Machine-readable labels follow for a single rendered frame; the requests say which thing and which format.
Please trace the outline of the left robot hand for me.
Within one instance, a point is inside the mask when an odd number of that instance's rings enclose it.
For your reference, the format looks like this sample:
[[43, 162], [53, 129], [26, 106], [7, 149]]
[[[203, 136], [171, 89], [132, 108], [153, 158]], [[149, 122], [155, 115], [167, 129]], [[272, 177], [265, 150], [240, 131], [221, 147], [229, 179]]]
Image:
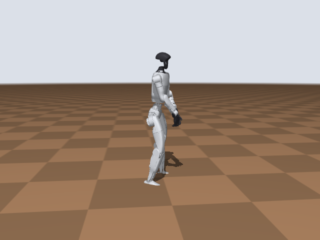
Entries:
[[[176, 110], [178, 111], [177, 108], [176, 108]], [[178, 114], [179, 114], [179, 112], [178, 112]], [[180, 117], [180, 115], [178, 115], [178, 116], [179, 116], [179, 122], [178, 122], [178, 124], [177, 124], [175, 127], [179, 126], [179, 125], [181, 124], [181, 121], [182, 121], [182, 118]]]

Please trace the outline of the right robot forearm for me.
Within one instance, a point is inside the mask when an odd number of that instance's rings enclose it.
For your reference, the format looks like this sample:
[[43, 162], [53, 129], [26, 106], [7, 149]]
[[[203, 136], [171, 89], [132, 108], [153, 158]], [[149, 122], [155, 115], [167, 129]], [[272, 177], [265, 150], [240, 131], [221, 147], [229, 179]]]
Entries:
[[171, 114], [175, 114], [175, 117], [178, 114], [178, 111], [176, 110], [176, 108], [172, 105], [169, 97], [167, 95], [163, 96], [163, 99], [165, 101], [164, 106], [167, 107], [167, 109], [169, 110], [169, 112], [171, 112]]

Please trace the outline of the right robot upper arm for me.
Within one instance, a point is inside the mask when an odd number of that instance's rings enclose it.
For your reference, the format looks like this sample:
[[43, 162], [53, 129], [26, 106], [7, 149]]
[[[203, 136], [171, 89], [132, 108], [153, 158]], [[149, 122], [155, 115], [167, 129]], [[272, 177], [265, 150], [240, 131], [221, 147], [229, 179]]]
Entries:
[[164, 101], [164, 87], [163, 87], [163, 84], [162, 84], [162, 77], [160, 76], [160, 74], [157, 74], [155, 76], [152, 77], [152, 81], [156, 87], [156, 91], [158, 93], [158, 96], [159, 96], [159, 101], [160, 102], [165, 102]]

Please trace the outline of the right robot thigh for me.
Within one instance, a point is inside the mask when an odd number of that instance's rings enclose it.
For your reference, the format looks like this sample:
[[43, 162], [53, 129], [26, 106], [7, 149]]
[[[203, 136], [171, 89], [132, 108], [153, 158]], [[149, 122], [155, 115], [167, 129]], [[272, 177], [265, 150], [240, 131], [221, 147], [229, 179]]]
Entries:
[[160, 157], [164, 153], [164, 148], [165, 148], [165, 134], [164, 134], [164, 129], [161, 124], [161, 121], [158, 116], [154, 115], [153, 113], [149, 115], [149, 117], [146, 119], [146, 122], [149, 127], [152, 128], [152, 134], [155, 140], [155, 143], [157, 145], [156, 148], [160, 152]]

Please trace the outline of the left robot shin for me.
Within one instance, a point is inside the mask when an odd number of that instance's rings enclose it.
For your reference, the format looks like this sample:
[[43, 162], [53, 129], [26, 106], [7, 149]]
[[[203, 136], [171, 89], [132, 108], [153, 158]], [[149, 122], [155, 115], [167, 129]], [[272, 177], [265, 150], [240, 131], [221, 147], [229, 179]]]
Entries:
[[160, 171], [160, 173], [161, 173], [162, 171], [163, 171], [162, 173], [165, 172], [165, 171], [164, 171], [164, 167], [165, 167], [165, 148], [164, 148], [163, 153], [164, 153], [163, 159], [162, 159], [161, 164], [160, 164], [160, 166], [159, 166], [159, 171]]

